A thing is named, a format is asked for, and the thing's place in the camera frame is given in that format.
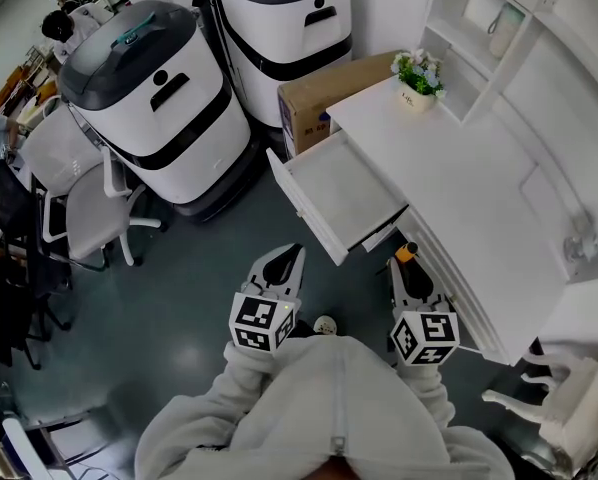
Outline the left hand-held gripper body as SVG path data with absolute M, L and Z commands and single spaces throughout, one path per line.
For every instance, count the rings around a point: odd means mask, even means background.
M 232 302 L 229 329 L 235 346 L 274 354 L 296 326 L 299 276 L 273 284 L 250 275 Z

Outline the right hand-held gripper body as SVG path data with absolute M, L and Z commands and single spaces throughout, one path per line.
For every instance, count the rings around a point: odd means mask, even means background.
M 457 314 L 445 298 L 432 302 L 394 295 L 395 325 L 389 336 L 405 366 L 439 366 L 460 344 Z

